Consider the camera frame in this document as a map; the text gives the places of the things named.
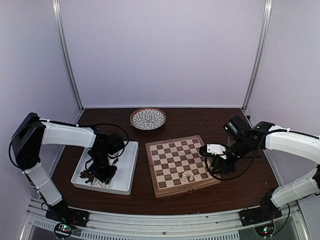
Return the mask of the white chess king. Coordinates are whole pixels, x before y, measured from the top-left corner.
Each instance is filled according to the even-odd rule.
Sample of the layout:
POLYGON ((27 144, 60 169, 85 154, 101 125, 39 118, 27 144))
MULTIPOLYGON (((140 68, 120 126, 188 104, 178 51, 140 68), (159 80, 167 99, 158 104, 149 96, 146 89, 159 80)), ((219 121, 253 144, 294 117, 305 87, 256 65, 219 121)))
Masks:
POLYGON ((182 183, 185 183, 186 180, 187 180, 187 173, 186 173, 186 172, 183 172, 183 173, 182 173, 182 176, 181 176, 181 182, 182 182, 182 183))

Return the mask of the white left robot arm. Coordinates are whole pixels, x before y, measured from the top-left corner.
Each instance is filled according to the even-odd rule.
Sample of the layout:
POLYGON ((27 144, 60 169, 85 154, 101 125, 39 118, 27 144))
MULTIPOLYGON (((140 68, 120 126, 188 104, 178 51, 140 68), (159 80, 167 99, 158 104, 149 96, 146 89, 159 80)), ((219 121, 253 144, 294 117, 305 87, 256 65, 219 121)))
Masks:
POLYGON ((78 125, 40 118, 29 113, 11 137, 8 156, 11 163, 22 170, 61 222, 72 218, 72 211, 63 203, 63 197, 41 164, 40 150, 43 145, 76 146, 87 150, 88 172, 100 182, 108 184, 117 171, 110 164, 124 153, 128 141, 117 134, 106 134, 100 124, 78 125))

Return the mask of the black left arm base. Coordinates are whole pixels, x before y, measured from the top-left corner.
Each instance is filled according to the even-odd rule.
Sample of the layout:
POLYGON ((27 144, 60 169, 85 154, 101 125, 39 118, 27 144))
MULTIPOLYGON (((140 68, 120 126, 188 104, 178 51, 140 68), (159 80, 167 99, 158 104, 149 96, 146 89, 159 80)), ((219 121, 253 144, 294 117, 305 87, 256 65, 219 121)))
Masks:
POLYGON ((64 198, 55 205, 50 205, 46 201, 44 204, 47 206, 45 217, 57 221, 53 233, 59 239, 69 238, 78 230, 78 227, 87 226, 90 213, 86 210, 70 208, 64 198))

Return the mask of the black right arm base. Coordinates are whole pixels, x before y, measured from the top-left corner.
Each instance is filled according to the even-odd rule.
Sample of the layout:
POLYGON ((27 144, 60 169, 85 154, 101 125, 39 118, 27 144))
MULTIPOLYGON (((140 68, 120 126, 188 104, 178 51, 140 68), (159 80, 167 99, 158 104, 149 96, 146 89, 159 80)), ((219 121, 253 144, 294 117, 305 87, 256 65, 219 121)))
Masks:
POLYGON ((270 200, 262 200, 260 206, 241 210, 239 217, 243 227, 253 226, 255 233, 266 239, 276 233, 275 219, 282 217, 282 212, 270 200))

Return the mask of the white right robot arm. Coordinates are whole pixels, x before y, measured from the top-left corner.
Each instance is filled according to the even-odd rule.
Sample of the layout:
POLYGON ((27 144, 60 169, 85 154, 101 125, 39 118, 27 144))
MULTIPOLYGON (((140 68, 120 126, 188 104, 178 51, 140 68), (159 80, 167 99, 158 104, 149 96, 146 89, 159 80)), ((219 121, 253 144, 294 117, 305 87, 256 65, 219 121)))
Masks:
MULTIPOLYGON (((223 128, 234 141, 231 146, 208 143, 199 150, 199 154, 205 157, 205 167, 215 179, 218 179, 219 174, 235 172, 238 160, 250 152, 257 156, 259 150, 281 151, 320 163, 319 136, 293 131, 266 121, 251 127, 238 115, 231 118, 223 128)), ((266 221, 277 208, 319 193, 320 168, 316 167, 295 181, 270 190, 257 208, 256 216, 266 221)))

